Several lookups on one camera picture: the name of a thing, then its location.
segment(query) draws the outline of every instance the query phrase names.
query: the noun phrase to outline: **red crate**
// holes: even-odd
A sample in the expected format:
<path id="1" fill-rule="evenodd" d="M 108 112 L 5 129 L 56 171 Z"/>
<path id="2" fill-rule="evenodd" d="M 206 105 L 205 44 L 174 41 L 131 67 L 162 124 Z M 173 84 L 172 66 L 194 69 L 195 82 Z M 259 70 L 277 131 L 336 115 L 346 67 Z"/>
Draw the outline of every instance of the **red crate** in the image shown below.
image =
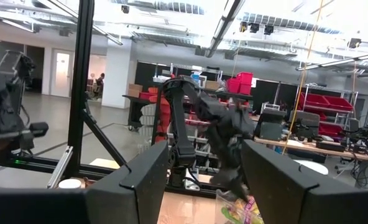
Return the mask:
<path id="1" fill-rule="evenodd" d="M 236 79 L 239 80 L 241 84 L 252 85 L 253 73 L 239 72 L 236 75 Z"/>
<path id="2" fill-rule="evenodd" d="M 243 94 L 243 95 L 250 95 L 251 90 L 252 90 L 252 85 L 241 83 L 241 85 L 239 86 L 239 92 L 238 93 Z"/>
<path id="3" fill-rule="evenodd" d="M 342 127 L 337 124 L 320 123 L 318 133 L 329 137 L 338 137 L 342 130 Z"/>
<path id="4" fill-rule="evenodd" d="M 320 116 L 320 121 L 326 121 L 326 119 L 328 119 L 328 117 L 322 111 L 309 110 L 309 109 L 305 109 L 304 111 L 318 114 Z"/>
<path id="5" fill-rule="evenodd" d="M 300 101 L 299 101 L 301 107 L 303 107 L 304 105 L 304 99 L 305 99 L 305 93 L 301 93 Z M 322 95 L 309 93 L 307 94 L 306 105 L 327 108 L 329 106 L 329 102 Z"/>
<path id="6" fill-rule="evenodd" d="M 326 101 L 329 103 L 329 108 L 336 110 L 352 111 L 352 105 L 343 98 L 335 96 L 324 96 Z"/>
<path id="7" fill-rule="evenodd" d="M 235 78 L 230 78 L 229 80 L 227 80 L 227 88 L 228 92 L 230 93 L 238 93 L 240 85 L 241 82 L 239 80 L 236 80 Z"/>
<path id="8" fill-rule="evenodd" d="M 155 96 L 155 93 L 141 92 L 140 99 L 149 100 L 151 96 Z"/>

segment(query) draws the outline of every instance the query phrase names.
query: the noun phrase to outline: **yellow cable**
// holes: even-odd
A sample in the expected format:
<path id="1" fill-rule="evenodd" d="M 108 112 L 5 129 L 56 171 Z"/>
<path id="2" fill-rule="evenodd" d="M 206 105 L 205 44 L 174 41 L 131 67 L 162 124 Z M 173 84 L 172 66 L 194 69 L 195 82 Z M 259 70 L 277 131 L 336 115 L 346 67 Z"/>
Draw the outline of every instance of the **yellow cable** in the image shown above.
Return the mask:
<path id="1" fill-rule="evenodd" d="M 290 124 L 288 137 L 287 137 L 287 140 L 285 142 L 285 147 L 283 148 L 282 155 L 285 155 L 285 153 L 286 153 L 286 149 L 287 149 L 287 146 L 288 146 L 290 135 L 292 134 L 293 124 L 295 123 L 295 118 L 296 118 L 296 114 L 297 114 L 297 106 L 298 106 L 298 102 L 300 100 L 300 95 L 301 95 L 301 89 L 303 88 L 303 85 L 304 85 L 304 82 L 305 82 L 305 76 L 306 76 L 306 73 L 307 73 L 307 70 L 306 70 L 307 62 L 308 62 L 308 59 L 311 55 L 311 48 L 313 46 L 317 25 L 318 25 L 318 22 L 320 21 L 322 5 L 323 5 L 323 0 L 321 0 L 320 8 L 318 9 L 318 17 L 316 18 L 316 22 L 315 22 L 315 26 L 314 26 L 314 30 L 313 30 L 313 35 L 311 37 L 310 47 L 308 48 L 307 60 L 306 60 L 305 66 L 304 66 L 305 69 L 301 72 L 301 80 L 300 80 L 299 90 L 298 90 L 298 93 L 297 93 L 297 96 L 296 96 L 297 100 L 296 100 L 295 110 L 293 112 L 292 123 Z"/>
<path id="2" fill-rule="evenodd" d="M 236 50 L 236 55 L 235 55 L 235 59 L 234 59 L 234 68 L 232 69 L 232 74 L 231 74 L 231 78 L 234 77 L 234 72 L 235 72 L 235 67 L 236 67 L 236 60 L 238 58 L 238 53 L 239 53 L 239 48 L 241 47 L 241 40 L 239 40 L 238 42 L 238 48 Z"/>

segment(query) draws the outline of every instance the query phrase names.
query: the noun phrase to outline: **column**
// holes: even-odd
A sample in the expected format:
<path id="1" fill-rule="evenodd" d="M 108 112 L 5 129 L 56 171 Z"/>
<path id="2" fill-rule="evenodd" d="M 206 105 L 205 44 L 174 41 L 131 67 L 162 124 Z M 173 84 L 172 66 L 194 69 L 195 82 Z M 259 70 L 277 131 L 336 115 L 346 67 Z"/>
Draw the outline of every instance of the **column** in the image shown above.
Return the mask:
<path id="1" fill-rule="evenodd" d="M 103 106 L 128 108 L 129 100 L 122 97 L 127 93 L 129 83 L 136 77 L 136 53 L 131 40 L 122 40 L 119 46 L 108 40 L 107 60 L 104 78 Z"/>

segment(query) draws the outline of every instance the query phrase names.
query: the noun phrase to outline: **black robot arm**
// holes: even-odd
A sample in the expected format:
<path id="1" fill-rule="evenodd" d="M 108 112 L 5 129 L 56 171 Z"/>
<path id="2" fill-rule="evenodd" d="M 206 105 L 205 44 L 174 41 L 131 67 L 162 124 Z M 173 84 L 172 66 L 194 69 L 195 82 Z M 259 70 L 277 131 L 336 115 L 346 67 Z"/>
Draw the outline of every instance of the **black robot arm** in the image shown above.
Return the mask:
<path id="1" fill-rule="evenodd" d="M 8 145 L 32 149 L 33 138 L 44 136 L 48 130 L 47 123 L 33 123 L 28 127 L 19 116 L 25 81 L 34 67 L 29 57 L 11 50 L 6 51 L 0 62 L 0 142 L 3 142 L 0 149 L 7 149 Z"/>
<path id="2" fill-rule="evenodd" d="M 220 172 L 212 179 L 212 184 L 222 185 L 232 190 L 239 197 L 246 200 L 243 189 L 243 174 L 241 172 L 241 140 L 231 143 L 233 137 L 250 139 L 253 134 L 253 124 L 249 119 L 249 111 L 238 106 L 227 108 L 217 99 L 212 98 L 198 88 L 190 77 L 178 77 L 163 84 L 163 93 L 170 104 L 171 127 L 174 142 L 171 149 L 170 184 L 181 187 L 186 169 L 195 162 L 195 148 L 188 140 L 185 127 L 183 107 L 184 97 L 188 97 L 193 110 L 201 121 L 210 125 L 206 128 L 205 136 L 221 161 Z"/>

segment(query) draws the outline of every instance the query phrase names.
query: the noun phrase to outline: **person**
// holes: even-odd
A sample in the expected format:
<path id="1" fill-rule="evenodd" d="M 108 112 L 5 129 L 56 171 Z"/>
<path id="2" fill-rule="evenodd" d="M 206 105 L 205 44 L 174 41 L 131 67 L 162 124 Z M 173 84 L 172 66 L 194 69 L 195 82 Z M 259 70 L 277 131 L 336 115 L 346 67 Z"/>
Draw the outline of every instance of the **person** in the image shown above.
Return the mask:
<path id="1" fill-rule="evenodd" d="M 98 86 L 97 92 L 96 92 L 96 96 L 100 96 L 103 92 L 103 88 L 104 88 L 104 78 L 105 78 L 105 74 L 102 73 L 99 78 L 97 78 L 96 83 Z"/>

